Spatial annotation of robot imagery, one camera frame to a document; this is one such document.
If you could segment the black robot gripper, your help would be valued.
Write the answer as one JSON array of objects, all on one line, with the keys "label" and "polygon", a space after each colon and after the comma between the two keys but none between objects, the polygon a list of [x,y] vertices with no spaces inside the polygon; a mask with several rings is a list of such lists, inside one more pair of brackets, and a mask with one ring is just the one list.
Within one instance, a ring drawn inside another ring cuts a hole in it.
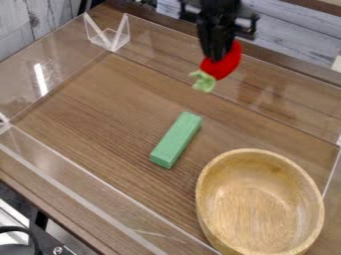
[{"label": "black robot gripper", "polygon": [[204,54],[214,62],[231,52],[235,36],[256,38],[260,15],[243,0],[178,0],[180,16],[196,22]]}]

